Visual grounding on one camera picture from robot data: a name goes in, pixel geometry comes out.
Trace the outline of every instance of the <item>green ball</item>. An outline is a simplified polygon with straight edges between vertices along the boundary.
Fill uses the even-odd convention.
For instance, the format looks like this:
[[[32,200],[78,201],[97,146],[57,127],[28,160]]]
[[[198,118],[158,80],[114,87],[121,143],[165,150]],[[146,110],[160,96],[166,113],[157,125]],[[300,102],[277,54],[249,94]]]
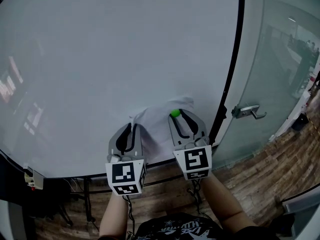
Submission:
[[[180,110],[179,109],[174,109],[174,110],[172,110],[171,111],[171,116],[173,116],[174,118],[176,118],[176,117],[178,117],[178,116],[180,116]]]

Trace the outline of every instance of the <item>printed graphic on shirt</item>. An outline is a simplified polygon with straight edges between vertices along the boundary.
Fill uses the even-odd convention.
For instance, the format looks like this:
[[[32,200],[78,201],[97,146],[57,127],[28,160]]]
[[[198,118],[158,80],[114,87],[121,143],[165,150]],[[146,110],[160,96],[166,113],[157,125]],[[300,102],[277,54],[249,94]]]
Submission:
[[[143,165],[142,173],[141,173],[140,180],[139,180],[141,189],[144,186],[145,178],[146,178],[146,169],[145,169],[145,165]]]
[[[199,221],[199,218],[196,218],[179,226],[172,226],[174,221],[164,221],[165,227],[160,229],[158,233],[164,233],[167,236],[174,234],[174,240],[185,239],[185,235],[191,236],[194,240],[216,240],[216,238],[208,237],[211,227],[209,227],[210,229],[208,227],[202,228]]]
[[[136,185],[114,186],[114,189],[119,195],[139,193]]]
[[[186,176],[188,180],[193,180],[193,179],[207,177],[208,173],[209,173],[209,170],[200,170],[196,172],[188,172]]]
[[[205,148],[187,150],[184,152],[185,168],[187,171],[208,167],[208,159]]]
[[[147,238],[145,236],[138,236],[137,240],[148,240],[150,238]]]
[[[117,163],[112,165],[112,183],[134,182],[134,163]]]
[[[196,234],[193,234],[191,232],[188,233],[190,236],[193,237],[194,240],[216,240],[216,238],[209,238],[208,235],[209,235],[209,229],[207,229],[204,233],[202,233],[201,235],[196,235]]]

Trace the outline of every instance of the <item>black cable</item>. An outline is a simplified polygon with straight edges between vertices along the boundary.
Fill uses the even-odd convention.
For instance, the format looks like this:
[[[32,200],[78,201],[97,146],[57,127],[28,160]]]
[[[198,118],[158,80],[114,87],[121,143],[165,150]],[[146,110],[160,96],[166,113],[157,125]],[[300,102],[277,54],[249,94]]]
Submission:
[[[154,182],[146,183],[146,184],[143,184],[143,186],[147,187],[147,186],[152,186],[152,185],[156,185],[156,184],[159,184],[159,183],[170,182],[170,181],[182,178],[183,176],[184,176],[183,174],[180,174],[180,175],[177,175],[177,176],[172,176],[170,178],[165,178],[165,179],[157,180],[157,181],[154,181]]]
[[[78,183],[78,186],[79,186],[79,188],[82,190],[82,192],[85,192],[85,191],[83,190],[83,188],[80,186],[78,179],[75,178],[75,180],[76,180],[76,183]]]
[[[123,195],[122,198],[129,203],[129,219],[132,220],[132,231],[133,232],[128,231],[128,238],[131,235],[130,239],[133,239],[135,237],[135,218],[132,215],[132,203],[131,203],[128,195]]]
[[[192,184],[193,184],[193,191],[190,188],[188,188],[186,191],[188,193],[190,193],[190,195],[194,198],[194,205],[196,206],[196,211],[198,212],[198,214],[201,214],[202,216],[206,217],[207,219],[212,220],[212,218],[210,216],[208,216],[204,212],[200,211],[200,204],[202,203],[202,200],[201,200],[200,194],[199,194],[199,191],[201,189],[200,179],[198,179],[198,180],[193,179]]]
[[[92,222],[92,224],[95,226],[96,230],[98,230],[98,232],[100,232],[100,231],[99,231],[99,228],[97,227],[97,225],[96,225],[93,221],[91,221],[91,222]]]
[[[88,202],[88,212],[89,212],[89,214],[91,215],[91,201],[90,201],[90,198],[89,198],[89,197],[88,197],[88,199],[87,199],[87,202]]]
[[[88,191],[88,194],[102,194],[102,193],[111,193],[112,189],[106,189],[106,190],[97,190],[97,191]],[[70,194],[84,194],[85,192],[71,192]]]
[[[5,152],[3,152],[1,149],[0,149],[0,156],[3,156],[3,158],[11,165],[13,166],[15,169],[17,169],[18,171],[20,171],[21,173],[25,174],[24,172],[24,169],[19,165],[17,164],[15,161],[13,161]]]

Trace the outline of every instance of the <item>black t-shirt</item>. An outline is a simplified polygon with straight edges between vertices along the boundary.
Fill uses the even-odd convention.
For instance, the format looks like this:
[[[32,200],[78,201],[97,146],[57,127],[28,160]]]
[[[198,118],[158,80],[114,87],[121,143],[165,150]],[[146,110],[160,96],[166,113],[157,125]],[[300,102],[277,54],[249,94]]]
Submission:
[[[103,236],[99,240],[110,240]],[[135,240],[279,240],[268,228],[248,226],[229,234],[214,221],[186,213],[154,218],[140,225]]]

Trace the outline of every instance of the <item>wooden floor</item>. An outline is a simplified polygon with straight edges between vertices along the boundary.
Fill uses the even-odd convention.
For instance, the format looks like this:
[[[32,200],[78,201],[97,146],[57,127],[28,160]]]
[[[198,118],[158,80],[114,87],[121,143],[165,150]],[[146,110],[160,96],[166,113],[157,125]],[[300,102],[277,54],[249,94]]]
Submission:
[[[316,127],[320,126],[320,91],[314,89],[307,115]],[[148,171],[146,183],[180,175],[175,163]],[[290,129],[286,134],[269,143],[257,156],[237,163],[232,168],[217,170],[214,174],[239,200],[247,214],[261,226],[283,213],[279,202],[320,183],[320,133],[312,123],[301,132]],[[136,231],[139,224],[151,218],[176,212],[197,215],[193,199],[187,193],[189,183],[183,178],[146,186],[143,194],[132,197]],[[105,179],[94,179],[90,190],[105,190]],[[92,216],[99,227],[110,198],[109,193],[91,194]],[[216,219],[207,202],[201,211]],[[59,214],[54,220],[35,220],[38,239],[97,239],[98,231],[87,223],[82,200],[65,203],[73,221],[69,227]]]

